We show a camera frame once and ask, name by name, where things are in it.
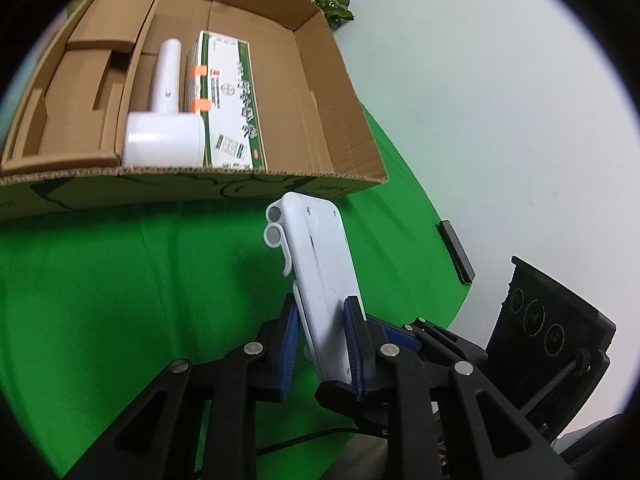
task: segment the orange tape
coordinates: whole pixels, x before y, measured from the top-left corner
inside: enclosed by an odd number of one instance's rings
[[[211,110],[211,101],[208,99],[194,99],[191,101],[191,107],[189,110],[192,114],[196,112],[208,112]]]
[[[207,75],[207,65],[196,65],[189,70],[190,78],[203,75]]]

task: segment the circular hole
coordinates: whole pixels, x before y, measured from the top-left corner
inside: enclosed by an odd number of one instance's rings
[[[519,288],[516,288],[509,295],[509,308],[512,312],[518,312],[522,308],[522,304],[524,303],[524,295]]]
[[[280,243],[280,229],[278,229],[276,226],[270,226],[267,229],[267,235],[266,235],[267,241],[268,243],[270,243],[271,245],[277,245]]]
[[[527,305],[522,324],[527,335],[538,335],[545,323],[545,307],[538,300],[533,300]]]
[[[280,211],[280,208],[275,205],[271,209],[269,209],[268,216],[271,222],[277,222],[282,216],[282,211]]]
[[[564,328],[562,325],[551,325],[545,334],[545,352],[553,357],[558,355],[564,346]]]

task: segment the white handheld device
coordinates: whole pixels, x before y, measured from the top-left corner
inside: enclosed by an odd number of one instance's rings
[[[181,51],[179,40],[166,40],[160,45],[150,111],[127,116],[122,152],[125,167],[183,168],[204,163],[204,122],[200,114],[182,114],[178,108]]]
[[[293,294],[318,379],[351,383],[344,300],[357,296],[362,306],[362,299],[338,208],[289,192],[267,208],[266,217],[265,243],[282,248],[283,275],[296,275]]]

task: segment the product box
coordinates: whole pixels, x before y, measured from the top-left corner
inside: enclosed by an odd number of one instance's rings
[[[160,44],[182,43],[184,105],[203,30],[250,46],[262,165],[121,167],[127,116],[148,110]],[[82,0],[30,79],[0,170],[0,220],[291,190],[334,198],[387,179],[332,32],[306,0]]]
[[[265,170],[249,44],[202,30],[186,73],[184,109],[204,120],[204,166]]]

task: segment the green surface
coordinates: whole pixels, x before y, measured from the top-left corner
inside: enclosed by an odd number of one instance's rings
[[[424,191],[367,120],[389,183],[337,201],[364,307],[397,324],[420,315],[448,326],[468,288]],[[2,225],[0,380],[58,474],[171,359],[220,358],[278,315],[292,278],[262,241],[269,203],[137,205]],[[316,404],[301,354],[286,402],[258,406],[258,446],[350,423]],[[261,457],[258,478],[315,480],[345,441]]]

